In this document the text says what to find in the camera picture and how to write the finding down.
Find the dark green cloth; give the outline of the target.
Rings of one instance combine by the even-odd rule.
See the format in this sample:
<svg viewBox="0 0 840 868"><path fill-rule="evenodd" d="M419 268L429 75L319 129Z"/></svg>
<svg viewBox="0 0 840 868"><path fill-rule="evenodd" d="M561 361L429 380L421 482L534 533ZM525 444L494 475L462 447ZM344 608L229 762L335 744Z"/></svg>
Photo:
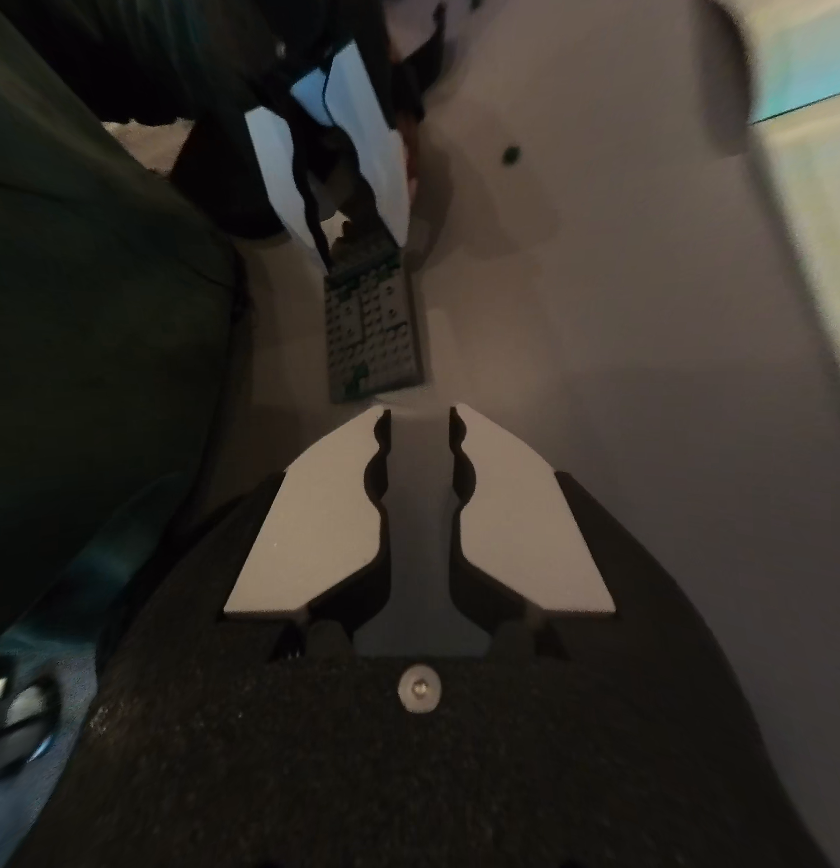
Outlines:
<svg viewBox="0 0 840 868"><path fill-rule="evenodd" d="M0 635L131 578L191 491L241 271L0 9Z"/></svg>

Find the grey building brick plate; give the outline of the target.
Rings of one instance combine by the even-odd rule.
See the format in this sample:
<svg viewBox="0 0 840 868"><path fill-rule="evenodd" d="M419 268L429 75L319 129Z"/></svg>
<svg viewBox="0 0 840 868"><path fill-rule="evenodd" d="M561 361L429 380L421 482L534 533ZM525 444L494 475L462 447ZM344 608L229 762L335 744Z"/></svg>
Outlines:
<svg viewBox="0 0 840 868"><path fill-rule="evenodd" d="M324 281L326 369L333 404L424 381L410 283L385 236L338 245Z"/></svg>

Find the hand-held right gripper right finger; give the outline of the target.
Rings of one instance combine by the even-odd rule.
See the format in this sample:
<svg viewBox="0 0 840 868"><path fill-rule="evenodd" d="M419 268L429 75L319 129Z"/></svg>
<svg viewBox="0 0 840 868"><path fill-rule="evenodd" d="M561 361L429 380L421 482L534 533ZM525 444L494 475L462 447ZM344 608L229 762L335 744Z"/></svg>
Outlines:
<svg viewBox="0 0 840 868"><path fill-rule="evenodd" d="M452 487L449 592L487 635L560 617L606 619L617 607L553 466L464 403L449 411Z"/></svg>

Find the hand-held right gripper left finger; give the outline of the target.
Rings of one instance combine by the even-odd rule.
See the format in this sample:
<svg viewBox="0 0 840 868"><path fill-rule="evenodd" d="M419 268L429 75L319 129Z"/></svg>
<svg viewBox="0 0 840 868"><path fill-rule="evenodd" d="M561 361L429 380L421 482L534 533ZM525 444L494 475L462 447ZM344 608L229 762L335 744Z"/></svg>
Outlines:
<svg viewBox="0 0 840 868"><path fill-rule="evenodd" d="M223 608L232 619L339 623L352 636L391 592L392 414L372 406L296 458Z"/></svg>

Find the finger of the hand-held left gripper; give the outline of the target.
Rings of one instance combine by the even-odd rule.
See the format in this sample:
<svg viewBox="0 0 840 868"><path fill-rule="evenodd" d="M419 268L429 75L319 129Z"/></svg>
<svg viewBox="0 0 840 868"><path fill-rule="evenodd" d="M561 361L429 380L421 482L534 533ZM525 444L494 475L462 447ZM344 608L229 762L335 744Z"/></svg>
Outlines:
<svg viewBox="0 0 840 868"><path fill-rule="evenodd" d="M245 114L254 155L260 168L270 206L287 233L302 246L319 269L331 269L330 244L321 223L334 214L334 202L326 184L297 158L298 134L284 117L257 107Z"/></svg>
<svg viewBox="0 0 840 868"><path fill-rule="evenodd" d="M383 113L360 49L350 40L337 49L328 70L317 66L290 89L293 100L319 126L340 130L358 159L378 217L398 250L406 245L411 194L403 137Z"/></svg>

